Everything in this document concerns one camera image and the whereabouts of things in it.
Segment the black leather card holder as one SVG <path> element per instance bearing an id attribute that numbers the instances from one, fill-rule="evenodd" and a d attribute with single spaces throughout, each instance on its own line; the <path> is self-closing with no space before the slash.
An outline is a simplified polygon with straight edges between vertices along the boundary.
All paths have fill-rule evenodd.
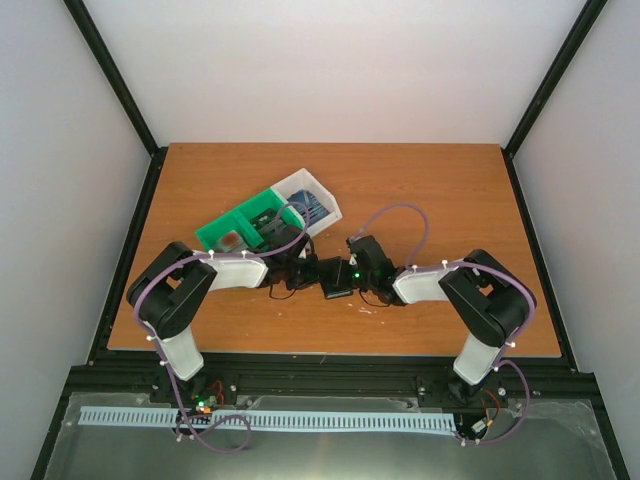
<path id="1" fill-rule="evenodd" d="M 326 300 L 353 294 L 352 267 L 340 257 L 321 260 L 318 263 L 319 280 Z"/>

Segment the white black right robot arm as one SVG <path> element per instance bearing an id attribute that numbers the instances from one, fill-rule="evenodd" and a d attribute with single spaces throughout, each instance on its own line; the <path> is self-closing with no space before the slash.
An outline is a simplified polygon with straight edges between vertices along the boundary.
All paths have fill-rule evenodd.
<path id="1" fill-rule="evenodd" d="M 481 384 L 498 367 L 505 351 L 533 319 L 537 300 L 531 290 L 487 251 L 438 265 L 399 267 L 371 235 L 347 240 L 354 285 L 385 305 L 447 301 L 468 329 L 453 363 L 468 386 Z"/>

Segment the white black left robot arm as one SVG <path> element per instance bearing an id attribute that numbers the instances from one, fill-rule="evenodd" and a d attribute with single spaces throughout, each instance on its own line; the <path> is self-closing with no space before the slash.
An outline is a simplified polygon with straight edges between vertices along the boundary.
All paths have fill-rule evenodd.
<path id="1" fill-rule="evenodd" d="M 311 236 L 293 225 L 278 227 L 265 246 L 239 252 L 196 251 L 172 242 L 149 264 L 126 293 L 134 320 L 152 342 L 160 363 L 174 374 L 172 388 L 186 402 L 201 400 L 208 378 L 191 323 L 210 292 L 259 289 L 297 275 L 309 260 Z"/>

